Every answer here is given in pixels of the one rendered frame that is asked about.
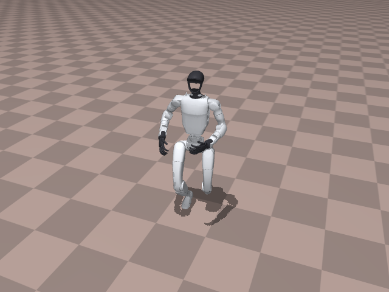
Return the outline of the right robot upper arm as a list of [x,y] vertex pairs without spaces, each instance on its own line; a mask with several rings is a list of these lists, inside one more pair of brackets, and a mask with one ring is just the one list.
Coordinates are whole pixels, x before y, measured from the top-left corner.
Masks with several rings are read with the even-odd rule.
[[169,103],[169,105],[167,106],[167,109],[166,109],[166,113],[165,113],[165,118],[167,118],[168,120],[171,120],[172,116],[173,116],[173,111],[176,110],[177,107],[180,107],[181,106],[181,100],[182,100],[183,96],[182,95],[176,95],[172,101]]

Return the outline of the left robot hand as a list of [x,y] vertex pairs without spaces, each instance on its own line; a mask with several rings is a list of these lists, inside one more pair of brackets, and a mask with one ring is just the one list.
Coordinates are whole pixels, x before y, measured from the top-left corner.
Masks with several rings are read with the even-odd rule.
[[189,150],[190,150],[189,152],[190,152],[191,154],[193,154],[193,155],[196,155],[196,154],[198,154],[198,153],[204,151],[205,149],[210,148],[210,144],[211,144],[212,142],[213,142],[212,139],[208,139],[208,140],[206,140],[204,143],[198,141],[198,143],[201,144],[201,145],[198,145],[198,146],[195,146],[195,145],[192,145],[192,144],[191,144],[191,146],[194,147],[194,148],[189,147],[189,148],[190,148],[190,149],[189,149]]

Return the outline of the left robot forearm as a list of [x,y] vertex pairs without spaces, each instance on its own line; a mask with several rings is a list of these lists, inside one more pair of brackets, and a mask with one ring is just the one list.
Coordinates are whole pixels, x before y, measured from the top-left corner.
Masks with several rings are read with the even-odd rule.
[[[220,138],[222,138],[227,131],[227,126],[224,124],[222,125],[220,130],[216,130],[209,139],[212,139],[213,142],[210,144],[210,148],[212,148],[213,144],[215,144]],[[208,140],[208,139],[207,139]]]

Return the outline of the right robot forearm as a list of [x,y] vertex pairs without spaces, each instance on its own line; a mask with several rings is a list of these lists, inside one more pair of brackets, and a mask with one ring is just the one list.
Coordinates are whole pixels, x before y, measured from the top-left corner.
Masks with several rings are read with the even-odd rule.
[[162,118],[161,118],[161,121],[160,121],[160,128],[159,128],[160,132],[159,132],[158,136],[161,135],[161,131],[166,132],[166,135],[167,135],[167,129],[168,129],[169,120],[167,118],[165,118],[165,113],[166,113],[166,111],[164,111],[163,114],[162,114]]

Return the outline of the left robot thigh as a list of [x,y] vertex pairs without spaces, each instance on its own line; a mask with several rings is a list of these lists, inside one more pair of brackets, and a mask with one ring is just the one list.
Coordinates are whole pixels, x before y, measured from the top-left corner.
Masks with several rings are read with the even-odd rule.
[[212,176],[215,160],[215,149],[208,148],[202,151],[203,182],[202,190],[209,192],[212,188]]

